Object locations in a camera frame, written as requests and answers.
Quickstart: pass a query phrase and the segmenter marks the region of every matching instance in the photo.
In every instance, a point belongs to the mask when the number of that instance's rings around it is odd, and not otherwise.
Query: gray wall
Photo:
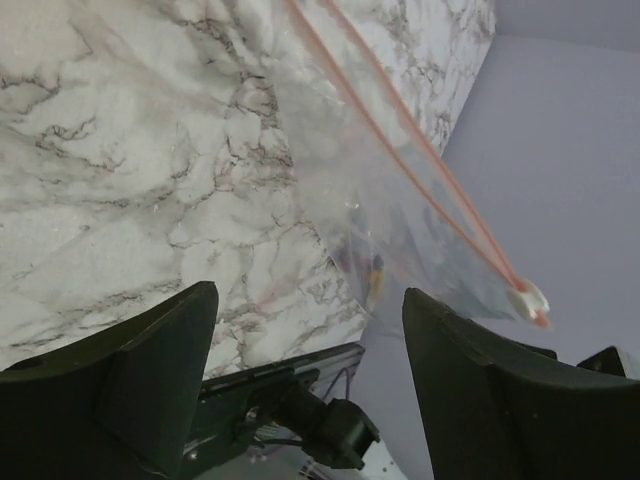
[[[497,0],[498,33],[640,53],[638,0]]]
[[[566,362],[640,357],[639,79],[640,55],[499,36],[445,151],[555,328],[485,324]],[[403,340],[371,324],[363,343],[354,400],[409,479],[433,478]]]

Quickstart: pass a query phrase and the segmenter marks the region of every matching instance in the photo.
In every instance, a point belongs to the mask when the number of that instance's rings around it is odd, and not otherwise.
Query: ziplock bag
[[[463,316],[548,327],[544,296],[515,274],[335,3],[273,5],[271,78],[303,207],[360,304],[393,321],[417,287]]]

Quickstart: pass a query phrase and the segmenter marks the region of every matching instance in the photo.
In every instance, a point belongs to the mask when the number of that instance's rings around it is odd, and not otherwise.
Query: marble table
[[[442,151],[493,2],[339,4]],[[269,9],[0,3],[0,368],[198,280],[221,298],[207,377],[359,339],[367,318],[296,195]]]

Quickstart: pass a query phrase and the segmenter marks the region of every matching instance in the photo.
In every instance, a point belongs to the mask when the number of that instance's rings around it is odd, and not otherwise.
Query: plastic bag
[[[302,202],[360,304],[417,287],[472,318],[549,326],[469,199],[331,0],[274,2],[270,72]]]

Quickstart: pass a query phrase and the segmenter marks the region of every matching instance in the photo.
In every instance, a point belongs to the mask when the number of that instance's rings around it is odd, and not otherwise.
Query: white marble countertop
[[[442,150],[491,0],[343,0]],[[357,340],[366,318],[296,198],[262,0],[0,3],[0,368],[199,280],[207,376]]]

